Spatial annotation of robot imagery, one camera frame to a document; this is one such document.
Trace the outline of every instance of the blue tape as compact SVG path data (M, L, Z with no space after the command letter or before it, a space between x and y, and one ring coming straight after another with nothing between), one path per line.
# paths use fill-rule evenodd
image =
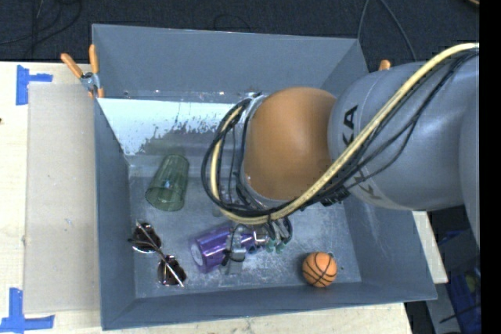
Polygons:
M52 82L51 74L30 75L30 70L17 65L16 105L28 103L28 84L31 81Z
M23 291L11 288L9 291L9 316L0 321L0 332L23 334L25 330L51 329L54 315L46 318L25 318L23 314Z

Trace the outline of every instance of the yellow cable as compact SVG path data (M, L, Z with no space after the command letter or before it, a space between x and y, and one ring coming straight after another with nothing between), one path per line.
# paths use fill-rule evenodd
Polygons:
M437 66L443 60L448 57L464 52L465 50L472 48L480 48L479 43L466 43L461 45L456 45L451 48L447 48L443 52L437 54L435 57L430 59L425 63L416 73L414 73L393 96L384 104L383 107L376 113L373 119L359 132L359 134L354 138L351 144L343 151L341 155L333 162L333 164L327 169L319 180L313 184L309 189L307 189L301 196L296 198L294 201L289 203L282 210L278 210L271 213L270 216L259 216L259 217L241 217L238 214L234 214L222 208L221 212L229 219L242 224L264 224L269 219L274 221L282 217L292 214L294 211L299 209L304 203L308 202L318 191L320 191L330 179L337 174L337 172L351 159L355 152L363 145L365 140L373 133L373 131L381 124L384 118L398 105L402 98L416 85L421 78L423 78L433 67ZM214 155L218 154L219 146L221 141L218 142L216 149L214 149ZM213 163L211 164L211 186L214 196L218 197L217 182L215 179L215 167L214 162L215 157L213 156Z

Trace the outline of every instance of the purple object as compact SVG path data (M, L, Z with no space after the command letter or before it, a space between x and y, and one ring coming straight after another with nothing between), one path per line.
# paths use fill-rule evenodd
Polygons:
M232 230L232 226L214 228L192 242L191 254L200 271L208 273L222 263L225 257L226 238L232 233ZM254 245L254 237L248 232L243 232L240 235L242 246L249 250Z

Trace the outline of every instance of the clamp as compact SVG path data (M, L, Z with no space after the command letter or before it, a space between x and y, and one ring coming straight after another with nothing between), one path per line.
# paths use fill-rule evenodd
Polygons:
M81 84L88 90L88 95L91 98L97 96L98 98L104 98L104 89L101 86L101 81L99 80L99 64L97 61L96 47L92 44L88 48L88 57L91 64L92 72L83 73L81 68L75 63L73 58L67 53L61 53L61 60L67 65L76 78L78 78Z

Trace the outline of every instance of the small toy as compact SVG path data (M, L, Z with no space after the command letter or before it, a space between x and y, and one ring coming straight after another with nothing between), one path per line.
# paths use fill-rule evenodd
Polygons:
M328 253L312 252L303 261L301 270L308 284L322 288L336 279L337 264Z

